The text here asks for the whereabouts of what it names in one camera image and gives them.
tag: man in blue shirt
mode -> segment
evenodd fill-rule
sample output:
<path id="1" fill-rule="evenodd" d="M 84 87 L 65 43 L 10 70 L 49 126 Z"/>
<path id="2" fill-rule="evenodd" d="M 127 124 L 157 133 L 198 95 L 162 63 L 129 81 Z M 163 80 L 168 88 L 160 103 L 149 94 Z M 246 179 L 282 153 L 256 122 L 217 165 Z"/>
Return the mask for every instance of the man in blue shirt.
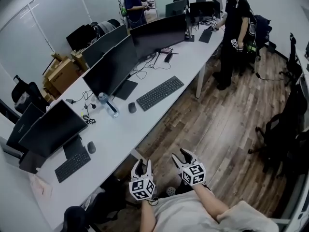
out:
<path id="1" fill-rule="evenodd" d="M 147 8 L 142 6 L 141 0 L 125 0 L 125 6 L 132 29 L 147 23 L 144 14 Z"/>

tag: desk leg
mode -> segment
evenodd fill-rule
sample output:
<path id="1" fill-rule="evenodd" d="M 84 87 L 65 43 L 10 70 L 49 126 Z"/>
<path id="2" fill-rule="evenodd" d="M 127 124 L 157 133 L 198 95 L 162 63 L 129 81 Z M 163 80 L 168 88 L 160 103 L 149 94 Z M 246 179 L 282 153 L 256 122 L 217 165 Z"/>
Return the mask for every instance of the desk leg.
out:
<path id="1" fill-rule="evenodd" d="M 143 156 L 141 156 L 141 154 L 140 154 L 136 149 L 133 149 L 133 150 L 131 151 L 131 155 L 134 156 L 137 160 L 142 159 L 144 165 L 147 164 L 146 159 L 145 159 Z"/>
<path id="2" fill-rule="evenodd" d="M 201 96 L 204 75 L 205 75 L 205 68 L 206 68 L 206 64 L 204 64 L 203 68 L 199 71 L 199 74 L 198 74 L 197 94 L 195 95 L 196 98 L 199 98 Z"/>

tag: person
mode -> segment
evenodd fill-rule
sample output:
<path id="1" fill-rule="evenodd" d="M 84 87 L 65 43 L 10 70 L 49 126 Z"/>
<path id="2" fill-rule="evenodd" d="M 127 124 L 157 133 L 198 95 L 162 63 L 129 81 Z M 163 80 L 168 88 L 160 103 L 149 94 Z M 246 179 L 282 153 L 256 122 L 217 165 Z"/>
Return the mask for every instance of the person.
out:
<path id="1" fill-rule="evenodd" d="M 214 78 L 219 82 L 217 86 L 219 90 L 225 90 L 231 85 L 233 68 L 236 64 L 240 65 L 240 75 L 245 70 L 243 61 L 245 51 L 243 49 L 246 43 L 249 18 L 252 16 L 247 0 L 227 0 L 225 12 L 227 13 L 226 17 L 215 26 L 216 29 L 219 29 L 225 25 L 221 71 L 213 74 Z M 239 52 L 231 43 L 233 39 L 236 39 L 238 43 Z"/>
<path id="2" fill-rule="evenodd" d="M 147 161 L 146 174 L 141 173 L 142 160 L 131 171 L 130 193 L 137 200 L 143 199 L 140 232 L 279 232 L 272 220 L 245 201 L 229 208 L 218 200 L 206 186 L 204 165 L 191 151 L 180 151 L 185 162 L 175 154 L 172 154 L 172 160 L 182 182 L 177 190 L 168 188 L 169 197 L 159 196 L 159 199 L 152 200 L 155 184 L 150 160 Z"/>
<path id="3" fill-rule="evenodd" d="M 147 23 L 144 10 L 147 8 L 142 6 L 141 0 L 125 0 L 128 20 L 132 29 Z"/>

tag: stack of cardboard boxes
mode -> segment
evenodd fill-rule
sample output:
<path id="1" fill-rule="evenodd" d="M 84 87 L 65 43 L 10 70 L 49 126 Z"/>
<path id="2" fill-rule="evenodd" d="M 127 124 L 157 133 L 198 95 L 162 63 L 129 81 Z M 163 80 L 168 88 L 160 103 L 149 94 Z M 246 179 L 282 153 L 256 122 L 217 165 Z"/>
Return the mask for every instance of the stack of cardboard boxes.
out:
<path id="1" fill-rule="evenodd" d="M 62 57 L 57 53 L 52 53 L 52 57 L 54 60 L 44 72 L 42 82 L 44 89 L 42 95 L 48 102 L 58 99 L 86 71 L 81 67 L 82 59 L 76 65 L 75 60 Z"/>

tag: black shoe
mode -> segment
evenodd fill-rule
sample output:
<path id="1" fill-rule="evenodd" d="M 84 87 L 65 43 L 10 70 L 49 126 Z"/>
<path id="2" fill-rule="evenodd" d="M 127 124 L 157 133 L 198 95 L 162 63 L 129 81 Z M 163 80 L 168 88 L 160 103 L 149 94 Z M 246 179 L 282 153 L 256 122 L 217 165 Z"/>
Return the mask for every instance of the black shoe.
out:
<path id="1" fill-rule="evenodd" d="M 220 91 L 223 91 L 225 90 L 227 87 L 229 87 L 230 85 L 224 85 L 224 84 L 219 84 L 217 86 L 217 89 L 219 89 Z"/>
<path id="2" fill-rule="evenodd" d="M 220 80 L 221 80 L 221 73 L 220 72 L 214 72 L 212 74 L 212 76 L 214 77 L 214 79 L 216 79 L 218 82 L 220 82 Z"/>

